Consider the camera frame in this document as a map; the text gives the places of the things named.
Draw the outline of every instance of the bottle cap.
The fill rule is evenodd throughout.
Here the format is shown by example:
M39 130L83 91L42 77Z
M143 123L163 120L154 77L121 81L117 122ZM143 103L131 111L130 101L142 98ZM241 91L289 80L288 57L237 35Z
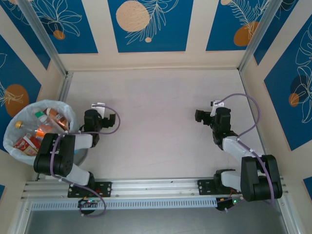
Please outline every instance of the bottle cap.
M42 112L42 111L38 111L35 113L35 116L41 121L41 122L45 122L47 119L47 115Z
M21 128L23 122L22 121L17 121L16 124L15 124L15 127L16 128Z

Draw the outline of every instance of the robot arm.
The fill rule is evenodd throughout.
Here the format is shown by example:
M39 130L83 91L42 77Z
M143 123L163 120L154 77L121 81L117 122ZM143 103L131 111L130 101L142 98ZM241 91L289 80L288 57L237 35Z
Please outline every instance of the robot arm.
M55 154L53 172L66 180L93 188L95 179L92 173L84 171L75 165L74 152L79 149L88 149L95 147L99 141L99 135L102 128L113 127L116 115L110 115L110 118L104 117L104 107L96 107L87 110L84 115L84 131L94 132L94 134L65 135L59 144ZM58 134L46 134L41 143L41 147L35 159L35 172L50 176L51 152Z
M269 184L259 161L251 151L238 143L237 134L231 130L231 110L225 108L223 102L219 102L216 100L211 103L213 107L211 112L196 110L195 119L197 122L203 121L204 125L212 128L214 143L241 163L241 172L232 169L217 171L214 175L214 180L217 180L216 186L241 191L247 201L270 199ZM275 157L257 154L269 172L274 197L280 198L282 186Z

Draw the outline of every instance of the white floor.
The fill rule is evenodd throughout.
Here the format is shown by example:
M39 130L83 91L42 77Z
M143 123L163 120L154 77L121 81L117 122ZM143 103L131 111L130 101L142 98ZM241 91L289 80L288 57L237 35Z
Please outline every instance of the white floor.
M211 128L194 117L196 109L211 110L210 101L232 93L244 93L237 70L76 72L67 103L81 124L95 102L121 116L120 129L100 136L81 167L96 178L207 177L218 169L239 169L240 163L214 144ZM236 133L253 125L244 97L231 98L225 106L232 110ZM256 130L243 140L262 152Z

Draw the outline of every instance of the white wall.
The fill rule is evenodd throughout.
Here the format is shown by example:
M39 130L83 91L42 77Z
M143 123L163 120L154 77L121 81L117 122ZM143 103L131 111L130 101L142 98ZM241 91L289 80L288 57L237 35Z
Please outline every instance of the white wall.
M237 67L244 51L206 52L206 46L219 0L195 0L185 52L119 54L116 46L108 2L82 0L95 39L98 54L60 55L72 71L177 68Z
M310 230L307 233L312 230L312 201L303 179L312 176L312 141L290 151L264 79L311 15L311 8L310 0L300 0L259 66L252 59L242 74L247 92L257 100L261 109L259 130L267 153L277 158L280 173L286 181L303 226L306 231Z
M1 7L0 24L0 35L7 41L42 85L38 100L57 99L63 77L58 73L54 64L51 62L48 70L45 70ZM10 155L0 150L0 184L6 186L6 192L0 201L1 234L7 232L25 182L31 180L33 175L34 170L31 166L16 161Z

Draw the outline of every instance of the beige circle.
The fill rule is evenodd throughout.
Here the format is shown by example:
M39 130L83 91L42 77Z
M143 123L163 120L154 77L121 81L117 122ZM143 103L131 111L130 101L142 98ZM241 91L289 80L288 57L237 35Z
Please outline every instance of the beige circle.
M127 32L144 29L150 22L147 9L138 1L125 1L116 11L119 26Z
M8 0L10 3L13 3L14 5L17 5L18 3L16 2L16 0Z
M221 0L222 5L228 5L231 3L232 0Z

